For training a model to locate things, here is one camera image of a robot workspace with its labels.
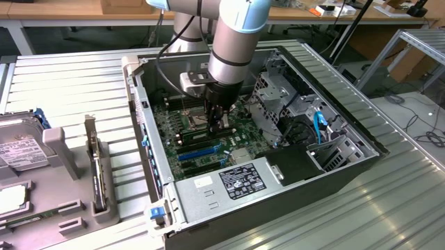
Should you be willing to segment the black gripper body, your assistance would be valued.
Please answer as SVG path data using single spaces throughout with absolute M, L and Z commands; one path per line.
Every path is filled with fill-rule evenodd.
M 221 82 L 206 84 L 203 97 L 208 110 L 211 110 L 212 107 L 229 110 L 238 99 L 242 86 L 243 81 L 235 84 L 223 84 Z

